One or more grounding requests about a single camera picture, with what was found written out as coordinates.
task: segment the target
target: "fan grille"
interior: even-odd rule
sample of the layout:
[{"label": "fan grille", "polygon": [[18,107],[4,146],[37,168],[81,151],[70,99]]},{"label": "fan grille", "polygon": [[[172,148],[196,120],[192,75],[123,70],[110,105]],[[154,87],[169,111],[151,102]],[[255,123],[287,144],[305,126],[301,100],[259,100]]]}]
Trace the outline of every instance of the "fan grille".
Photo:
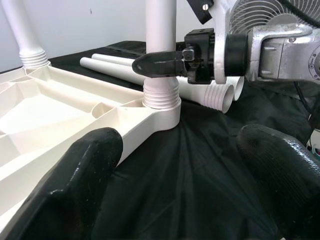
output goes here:
[{"label": "fan grille", "polygon": [[[289,2],[312,19],[317,21],[320,19],[320,0],[289,0]],[[238,0],[231,13],[230,32],[247,33],[253,27],[271,24],[276,18],[279,18],[279,23],[286,24],[287,20],[307,24],[277,0]]]}]

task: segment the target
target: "cable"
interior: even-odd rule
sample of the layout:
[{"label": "cable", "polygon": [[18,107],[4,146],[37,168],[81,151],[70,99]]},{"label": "cable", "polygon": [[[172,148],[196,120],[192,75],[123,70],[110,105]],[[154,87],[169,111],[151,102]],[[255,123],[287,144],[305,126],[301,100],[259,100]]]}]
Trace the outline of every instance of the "cable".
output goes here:
[{"label": "cable", "polygon": [[294,87],[295,87],[295,89],[296,89],[296,92],[298,93],[299,98],[300,98],[300,100],[301,100],[304,108],[308,111],[308,113],[312,114],[312,110],[311,110],[311,108],[309,107],[309,105],[308,105],[308,103],[307,103],[307,101],[306,101],[306,99],[305,99],[305,96],[304,96],[304,94],[303,94],[303,92],[302,92],[302,90],[301,90],[301,88],[300,88],[300,86],[299,86],[299,83],[295,81],[293,84],[294,84]]},{"label": "cable", "polygon": [[320,28],[320,22],[309,17],[307,14],[305,14],[303,11],[298,9],[296,6],[294,6],[291,2],[288,0],[278,0],[282,5],[284,5],[286,8],[288,8],[293,14],[297,15],[299,18],[301,18],[303,21],[307,22],[308,24],[311,24],[317,28]]}]

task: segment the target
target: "black tablecloth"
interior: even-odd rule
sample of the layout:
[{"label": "black tablecloth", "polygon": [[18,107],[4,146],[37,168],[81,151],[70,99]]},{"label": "black tablecloth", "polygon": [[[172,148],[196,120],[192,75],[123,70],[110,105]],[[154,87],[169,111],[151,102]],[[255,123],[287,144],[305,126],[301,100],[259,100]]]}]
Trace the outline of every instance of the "black tablecloth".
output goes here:
[{"label": "black tablecloth", "polygon": [[[143,42],[124,41],[51,59],[52,66],[124,87],[141,86],[80,66],[94,53],[136,58]],[[319,91],[305,84],[310,105]],[[92,239],[274,239],[278,228],[236,148],[248,124],[309,139],[309,114],[292,83],[245,83],[227,114],[183,100],[179,125],[154,133],[111,176]]]}]

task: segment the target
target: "fan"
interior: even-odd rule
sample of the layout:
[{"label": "fan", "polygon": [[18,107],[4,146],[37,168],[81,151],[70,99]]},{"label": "fan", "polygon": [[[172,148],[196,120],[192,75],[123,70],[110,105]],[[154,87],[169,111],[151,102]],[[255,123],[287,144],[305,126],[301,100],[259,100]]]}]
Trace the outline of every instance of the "fan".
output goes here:
[{"label": "fan", "polygon": [[256,26],[301,23],[319,27],[320,0],[238,0],[231,12],[230,33]]}]

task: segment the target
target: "white wall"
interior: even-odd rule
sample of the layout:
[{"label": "white wall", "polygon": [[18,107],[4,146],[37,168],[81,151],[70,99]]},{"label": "white wall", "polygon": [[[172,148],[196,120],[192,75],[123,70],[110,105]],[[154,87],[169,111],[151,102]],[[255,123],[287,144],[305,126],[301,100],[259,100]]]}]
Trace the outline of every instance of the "white wall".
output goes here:
[{"label": "white wall", "polygon": [[[23,0],[49,58],[124,40],[145,40],[145,0]],[[187,0],[177,0],[177,41],[202,25]],[[0,72],[21,66],[19,49],[0,6]]]}]

